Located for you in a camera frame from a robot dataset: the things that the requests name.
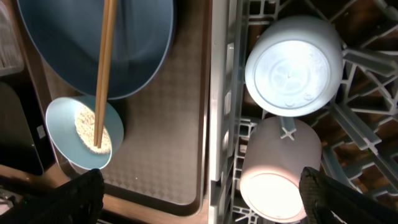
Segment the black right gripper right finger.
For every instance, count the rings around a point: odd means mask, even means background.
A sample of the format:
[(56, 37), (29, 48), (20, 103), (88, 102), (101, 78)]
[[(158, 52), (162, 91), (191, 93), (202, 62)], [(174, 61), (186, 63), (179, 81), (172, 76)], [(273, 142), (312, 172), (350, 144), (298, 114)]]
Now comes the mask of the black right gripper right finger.
[(397, 223), (397, 212), (325, 174), (304, 167), (299, 192), (307, 217), (304, 223)]

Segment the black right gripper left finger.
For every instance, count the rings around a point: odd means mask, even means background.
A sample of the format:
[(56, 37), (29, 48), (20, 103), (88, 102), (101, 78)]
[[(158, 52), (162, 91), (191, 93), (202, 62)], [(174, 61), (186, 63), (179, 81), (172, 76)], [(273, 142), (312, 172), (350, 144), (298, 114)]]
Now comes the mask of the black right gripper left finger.
[(103, 176), (92, 169), (43, 197), (18, 203), (1, 215), (1, 224), (96, 223), (103, 197)]

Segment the pink cup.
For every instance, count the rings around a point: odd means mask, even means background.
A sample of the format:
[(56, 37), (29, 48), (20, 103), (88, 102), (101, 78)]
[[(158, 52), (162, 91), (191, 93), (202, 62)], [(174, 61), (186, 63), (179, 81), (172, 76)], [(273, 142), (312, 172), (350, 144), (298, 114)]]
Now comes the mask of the pink cup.
[(276, 117), (259, 122), (248, 141), (239, 189), (258, 215), (278, 223), (307, 216), (299, 192), (304, 167), (320, 169), (322, 144), (306, 123), (295, 120), (294, 139), (280, 137)]

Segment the light blue cup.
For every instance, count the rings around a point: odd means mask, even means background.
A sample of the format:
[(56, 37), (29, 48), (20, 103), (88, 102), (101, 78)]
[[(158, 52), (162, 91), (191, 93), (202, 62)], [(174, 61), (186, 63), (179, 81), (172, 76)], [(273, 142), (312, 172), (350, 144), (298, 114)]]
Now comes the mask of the light blue cup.
[(249, 54), (245, 82), (252, 99), (277, 116), (298, 117), (325, 106), (343, 77), (340, 37), (312, 16), (281, 19)]

